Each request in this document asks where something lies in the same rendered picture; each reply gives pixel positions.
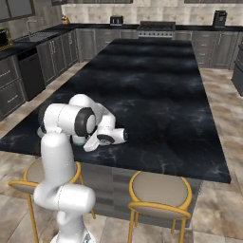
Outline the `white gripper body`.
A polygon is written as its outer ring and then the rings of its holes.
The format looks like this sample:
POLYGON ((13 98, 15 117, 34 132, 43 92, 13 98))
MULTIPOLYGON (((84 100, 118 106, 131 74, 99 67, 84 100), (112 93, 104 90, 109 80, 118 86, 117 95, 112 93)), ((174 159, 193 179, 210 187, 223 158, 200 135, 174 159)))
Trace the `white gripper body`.
POLYGON ((97 133, 94 132, 92 136, 84 144, 84 150, 86 152, 95 151, 100 146, 100 140, 97 138, 97 133))

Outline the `black coffee machine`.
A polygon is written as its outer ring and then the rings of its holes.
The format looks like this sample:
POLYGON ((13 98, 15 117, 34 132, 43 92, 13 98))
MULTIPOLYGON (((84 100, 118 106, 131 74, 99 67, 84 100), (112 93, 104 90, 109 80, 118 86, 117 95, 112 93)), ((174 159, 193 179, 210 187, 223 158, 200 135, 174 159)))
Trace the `black coffee machine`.
POLYGON ((213 26, 215 28, 223 28, 227 19, 227 11, 226 10, 216 10, 213 20, 213 26))

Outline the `grey kitchen island base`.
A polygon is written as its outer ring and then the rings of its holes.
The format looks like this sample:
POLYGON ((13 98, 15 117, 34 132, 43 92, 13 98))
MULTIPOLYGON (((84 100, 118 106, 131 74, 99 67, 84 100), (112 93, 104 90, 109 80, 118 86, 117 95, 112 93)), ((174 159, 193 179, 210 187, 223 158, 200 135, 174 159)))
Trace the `grey kitchen island base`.
MULTIPOLYGON (((94 211, 96 215, 130 219, 130 210, 127 205, 131 201, 129 195, 129 180, 135 170, 101 166, 81 162, 84 185, 92 188, 96 194, 94 211)), ((202 186, 202 180, 186 178, 191 185, 193 198, 188 208, 193 215, 196 200, 202 186)), ((171 228, 172 220, 139 215, 139 223, 171 228)))

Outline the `yellow stool with beige seat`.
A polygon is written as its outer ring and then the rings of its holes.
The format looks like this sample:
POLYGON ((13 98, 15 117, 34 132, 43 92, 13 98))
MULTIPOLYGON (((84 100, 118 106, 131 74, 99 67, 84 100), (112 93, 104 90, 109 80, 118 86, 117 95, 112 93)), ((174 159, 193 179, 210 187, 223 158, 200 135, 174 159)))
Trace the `yellow stool with beige seat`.
POLYGON ((10 180, 8 185, 27 195, 28 210, 30 213, 30 220, 32 231, 34 234, 34 243, 39 243, 36 222, 33 212, 32 199, 34 189, 40 182, 44 180, 44 168, 41 159, 35 160, 30 166, 27 167, 21 180, 10 180))
POLYGON ((186 178, 138 171, 129 181, 129 195, 131 201, 128 208, 131 215, 128 243, 132 243, 133 229, 138 226, 139 215, 172 220, 171 234, 179 220, 178 243, 184 243, 186 221, 192 216, 188 208, 193 195, 186 178))

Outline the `black dishwasher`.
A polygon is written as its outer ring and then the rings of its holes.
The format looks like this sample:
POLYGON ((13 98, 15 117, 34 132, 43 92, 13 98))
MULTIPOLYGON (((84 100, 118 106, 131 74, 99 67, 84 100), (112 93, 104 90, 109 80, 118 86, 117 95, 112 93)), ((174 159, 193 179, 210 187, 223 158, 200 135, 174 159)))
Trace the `black dishwasher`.
POLYGON ((27 100, 31 101, 46 89, 37 48, 19 54, 17 59, 27 93, 27 100))

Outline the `grey cupboard run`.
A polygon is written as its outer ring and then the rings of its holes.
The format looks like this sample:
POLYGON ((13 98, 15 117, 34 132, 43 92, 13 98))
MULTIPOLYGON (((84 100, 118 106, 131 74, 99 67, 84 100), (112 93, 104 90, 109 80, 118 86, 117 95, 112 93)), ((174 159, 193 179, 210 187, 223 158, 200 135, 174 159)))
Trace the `grey cupboard run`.
POLYGON ((197 65, 205 68, 234 69, 243 32, 177 30, 176 40, 192 42, 197 65))
POLYGON ((136 39, 138 37, 135 29, 107 28, 77 28, 76 36, 80 63, 92 60, 115 39, 136 39))
POLYGON ((44 41, 37 46, 37 52, 45 85, 48 85, 78 62, 75 31, 44 41))

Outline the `grey drawer cabinet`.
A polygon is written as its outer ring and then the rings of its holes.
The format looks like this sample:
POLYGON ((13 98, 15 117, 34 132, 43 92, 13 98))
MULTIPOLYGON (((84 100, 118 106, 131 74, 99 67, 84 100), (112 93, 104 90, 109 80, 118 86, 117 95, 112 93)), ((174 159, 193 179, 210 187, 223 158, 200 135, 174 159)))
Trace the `grey drawer cabinet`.
POLYGON ((26 101, 21 73, 15 56, 0 61, 0 121, 26 101))

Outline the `sink with tap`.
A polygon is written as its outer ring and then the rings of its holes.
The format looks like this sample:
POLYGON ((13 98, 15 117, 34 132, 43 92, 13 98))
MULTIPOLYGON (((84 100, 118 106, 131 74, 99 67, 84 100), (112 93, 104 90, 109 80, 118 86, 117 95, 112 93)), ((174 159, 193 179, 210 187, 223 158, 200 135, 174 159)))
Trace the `sink with tap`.
POLYGON ((27 30, 28 30, 28 38, 31 42, 39 42, 45 40, 51 36, 56 35, 56 32, 35 32, 32 33, 30 31, 29 24, 30 23, 37 23, 37 20, 27 20, 27 30))

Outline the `black toaster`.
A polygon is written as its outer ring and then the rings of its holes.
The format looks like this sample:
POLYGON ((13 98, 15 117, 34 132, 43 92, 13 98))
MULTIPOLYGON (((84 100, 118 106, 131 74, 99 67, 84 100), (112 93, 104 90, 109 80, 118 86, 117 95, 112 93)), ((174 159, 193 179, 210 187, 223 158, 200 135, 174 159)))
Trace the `black toaster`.
POLYGON ((121 26, 123 24, 123 16, 122 15, 112 15, 110 17, 110 25, 111 26, 121 26))

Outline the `steel hob range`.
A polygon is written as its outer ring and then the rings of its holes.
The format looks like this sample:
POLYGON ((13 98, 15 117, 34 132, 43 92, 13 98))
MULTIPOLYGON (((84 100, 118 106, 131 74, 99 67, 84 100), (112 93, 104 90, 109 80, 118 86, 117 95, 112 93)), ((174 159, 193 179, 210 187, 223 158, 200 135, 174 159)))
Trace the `steel hob range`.
POLYGON ((137 28, 139 38, 164 38, 173 40, 175 33, 175 22, 141 21, 137 28))

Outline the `dark oven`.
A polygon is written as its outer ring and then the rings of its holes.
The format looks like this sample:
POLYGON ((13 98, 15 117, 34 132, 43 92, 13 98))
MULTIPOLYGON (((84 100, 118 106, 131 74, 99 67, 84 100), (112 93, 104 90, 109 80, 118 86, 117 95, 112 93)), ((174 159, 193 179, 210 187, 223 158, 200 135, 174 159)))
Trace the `dark oven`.
POLYGON ((234 72, 232 76, 234 87, 240 96, 243 97, 243 46, 239 46, 239 51, 234 61, 234 72))

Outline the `grey glass wall cupboard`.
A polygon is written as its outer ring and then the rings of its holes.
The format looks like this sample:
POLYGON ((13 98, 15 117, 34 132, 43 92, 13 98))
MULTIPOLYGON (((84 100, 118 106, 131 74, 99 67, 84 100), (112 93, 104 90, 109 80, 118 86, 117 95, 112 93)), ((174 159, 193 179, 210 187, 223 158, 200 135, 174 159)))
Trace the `grey glass wall cupboard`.
POLYGON ((0 22, 34 14, 33 0, 0 0, 0 22))

